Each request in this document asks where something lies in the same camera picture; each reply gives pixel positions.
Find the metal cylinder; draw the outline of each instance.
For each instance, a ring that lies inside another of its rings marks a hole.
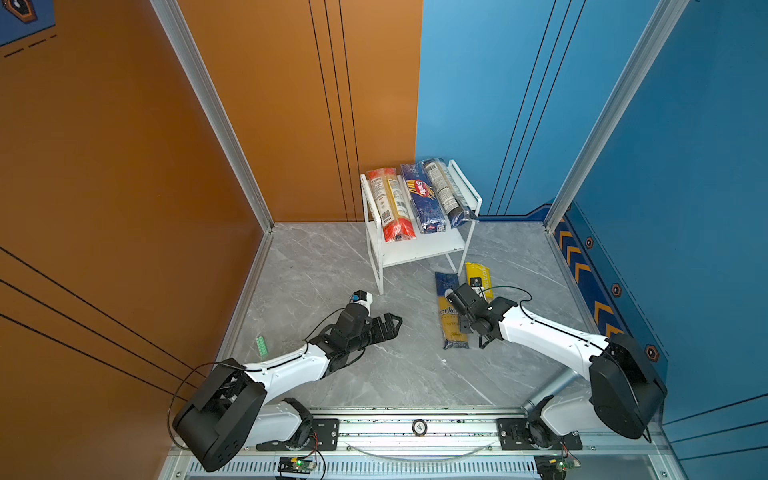
[[[523,403],[523,409],[530,414],[538,403],[544,397],[557,395],[563,389],[579,377],[573,369],[563,369],[561,372],[550,378],[536,393]]]

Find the white shelf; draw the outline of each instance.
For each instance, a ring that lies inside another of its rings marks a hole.
[[[482,199],[453,160],[451,160],[448,165],[448,174],[453,178],[470,209],[472,209],[475,214],[479,214]],[[398,180],[400,181],[403,194],[408,197],[406,207],[408,208],[408,213],[412,219],[416,238],[387,243],[384,241],[381,217],[376,209],[376,202],[373,199],[368,180],[365,175],[360,175],[363,211],[365,212],[366,218],[368,254],[380,294],[384,293],[383,269],[388,266],[395,266],[423,260],[425,258],[437,257],[438,255],[445,255],[448,258],[448,262],[451,264],[453,271],[461,273],[464,259],[467,254],[467,248],[472,239],[472,232],[475,230],[475,223],[477,222],[477,220],[472,220],[472,225],[469,228],[466,240],[462,237],[458,229],[455,228],[449,228],[445,232],[421,233],[418,228],[418,221],[411,208],[410,193],[408,192],[408,187],[406,186],[405,181],[402,179],[402,175],[398,175]],[[373,220],[368,220],[369,212]],[[445,220],[446,225],[449,225],[448,219],[446,218]],[[450,253],[455,252],[463,252],[458,269],[456,269],[453,260],[451,260],[449,255]]]

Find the red pasta package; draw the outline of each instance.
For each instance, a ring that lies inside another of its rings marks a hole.
[[[379,168],[366,173],[371,183],[371,192],[379,209],[384,229],[384,241],[395,242],[416,237],[413,224],[406,207],[406,198],[402,194],[397,170]]]

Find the barilla logo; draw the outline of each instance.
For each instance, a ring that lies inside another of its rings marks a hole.
[[[408,190],[420,197],[435,198],[435,192],[423,180],[407,180]]]

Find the orange wall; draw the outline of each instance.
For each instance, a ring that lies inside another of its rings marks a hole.
[[[258,223],[150,3],[56,2],[55,14],[55,27],[0,51],[25,47],[0,55],[0,246],[186,363],[210,361]],[[39,38],[48,40],[27,48]],[[188,372],[2,251],[0,279]],[[1,284],[0,313],[163,389],[178,385]],[[159,472],[169,394],[3,318],[0,377],[1,477]]]
[[[414,158],[422,1],[179,3],[275,221],[361,220]]]

